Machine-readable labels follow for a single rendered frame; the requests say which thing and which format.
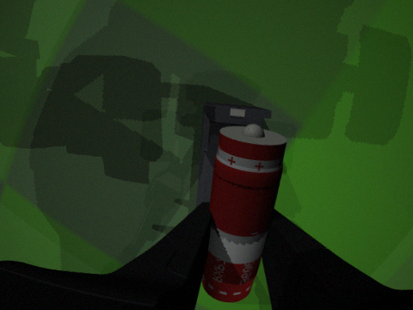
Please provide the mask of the red and silver battery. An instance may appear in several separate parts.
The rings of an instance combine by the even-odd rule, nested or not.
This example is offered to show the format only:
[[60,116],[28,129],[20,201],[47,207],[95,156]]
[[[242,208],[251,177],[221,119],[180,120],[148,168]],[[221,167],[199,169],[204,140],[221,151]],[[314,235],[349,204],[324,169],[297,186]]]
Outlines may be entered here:
[[278,194],[287,139],[257,124],[219,131],[202,286],[217,301],[251,292]]

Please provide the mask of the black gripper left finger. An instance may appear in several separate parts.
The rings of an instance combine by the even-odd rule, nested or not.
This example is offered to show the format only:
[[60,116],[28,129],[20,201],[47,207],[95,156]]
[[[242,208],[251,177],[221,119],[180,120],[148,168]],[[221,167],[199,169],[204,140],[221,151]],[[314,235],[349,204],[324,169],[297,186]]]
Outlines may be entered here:
[[209,207],[202,202],[109,275],[0,261],[0,310],[195,310],[213,223]]

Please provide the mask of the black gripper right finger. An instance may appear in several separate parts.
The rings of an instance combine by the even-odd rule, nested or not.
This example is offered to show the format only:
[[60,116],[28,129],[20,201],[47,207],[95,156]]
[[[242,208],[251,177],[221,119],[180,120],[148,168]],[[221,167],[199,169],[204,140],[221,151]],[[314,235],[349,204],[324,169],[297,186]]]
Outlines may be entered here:
[[413,289],[358,270],[273,209],[262,251],[272,310],[413,310]]

